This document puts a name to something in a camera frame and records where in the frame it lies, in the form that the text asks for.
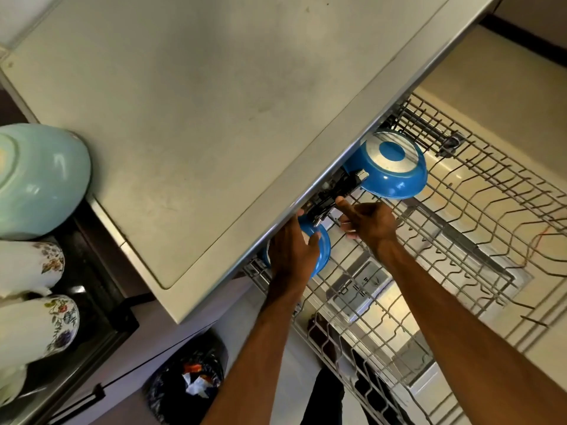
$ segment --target forearm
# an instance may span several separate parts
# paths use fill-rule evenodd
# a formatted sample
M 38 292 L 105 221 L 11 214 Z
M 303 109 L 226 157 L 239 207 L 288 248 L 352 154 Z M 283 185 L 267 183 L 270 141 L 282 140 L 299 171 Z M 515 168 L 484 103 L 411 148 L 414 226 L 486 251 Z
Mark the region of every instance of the forearm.
M 288 292 L 266 300 L 203 425 L 269 424 L 297 298 Z
M 567 394 L 486 327 L 394 241 L 374 251 L 398 284 L 473 424 L 560 423 Z

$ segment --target black pants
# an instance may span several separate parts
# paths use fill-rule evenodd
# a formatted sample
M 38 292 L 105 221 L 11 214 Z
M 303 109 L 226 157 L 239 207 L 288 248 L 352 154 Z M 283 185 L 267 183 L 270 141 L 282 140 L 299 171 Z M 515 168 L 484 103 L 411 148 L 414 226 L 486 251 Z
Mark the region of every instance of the black pants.
M 388 386 L 379 379 L 373 379 L 372 383 L 383 391 L 390 403 L 397 405 L 393 400 Z M 375 411 L 382 412 L 382 415 L 390 425 L 408 424 L 413 425 L 405 411 L 399 407 L 401 419 L 394 408 L 389 405 L 384 397 L 375 389 L 365 377 L 358 375 L 358 381 L 355 383 L 356 391 L 366 398 Z M 327 367 L 323 367 L 317 375 L 313 391 L 309 397 L 305 414 L 301 425 L 324 424 L 324 425 L 341 425 L 343 423 L 343 397 L 345 396 L 345 387 L 343 383 L 333 374 Z M 364 409 L 369 425 L 378 425 L 378 423 Z

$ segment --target hand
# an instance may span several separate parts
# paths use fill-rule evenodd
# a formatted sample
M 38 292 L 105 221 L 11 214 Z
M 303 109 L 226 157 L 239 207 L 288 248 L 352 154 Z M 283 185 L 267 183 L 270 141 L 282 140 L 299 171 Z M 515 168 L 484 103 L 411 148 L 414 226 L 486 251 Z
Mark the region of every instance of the hand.
M 306 244 L 299 227 L 300 210 L 277 232 L 270 241 L 268 255 L 272 266 L 273 281 L 269 295 L 280 296 L 287 292 L 299 298 L 305 289 L 319 258 L 319 238 L 316 232 Z
M 397 242 L 396 218 L 392 209 L 382 202 L 351 205 L 343 197 L 335 200 L 337 208 L 343 212 L 338 221 L 349 238 L 360 238 L 380 259 L 380 246 L 384 242 Z

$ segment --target light green bowl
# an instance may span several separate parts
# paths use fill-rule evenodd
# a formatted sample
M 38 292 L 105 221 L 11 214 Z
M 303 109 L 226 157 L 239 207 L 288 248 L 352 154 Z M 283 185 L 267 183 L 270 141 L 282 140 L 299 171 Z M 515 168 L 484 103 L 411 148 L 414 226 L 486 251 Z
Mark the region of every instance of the light green bowl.
M 28 240 L 56 228 L 78 206 L 90 177 L 89 151 L 70 132 L 0 127 L 0 238 Z

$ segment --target upper dishwasher rack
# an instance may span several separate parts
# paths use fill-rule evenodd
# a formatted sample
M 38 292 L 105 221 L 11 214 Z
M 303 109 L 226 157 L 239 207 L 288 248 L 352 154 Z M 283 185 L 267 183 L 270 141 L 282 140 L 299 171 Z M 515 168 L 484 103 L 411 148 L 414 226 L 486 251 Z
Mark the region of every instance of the upper dishwasher rack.
M 398 218 L 400 242 L 472 313 L 527 352 L 567 309 L 565 193 L 416 94 L 381 127 L 413 137 L 429 171 L 415 198 L 381 199 Z M 357 189 L 348 199 L 377 197 Z M 339 215 L 333 210 L 323 221 L 330 261 L 309 281 L 294 327 L 379 423 L 467 423 L 395 281 L 363 243 L 344 236 Z M 271 275 L 260 259 L 245 271 L 267 289 Z M 309 336 L 314 313 L 337 362 Z M 361 392 L 356 379 L 370 389 Z M 371 393 L 386 407 L 376 407 Z

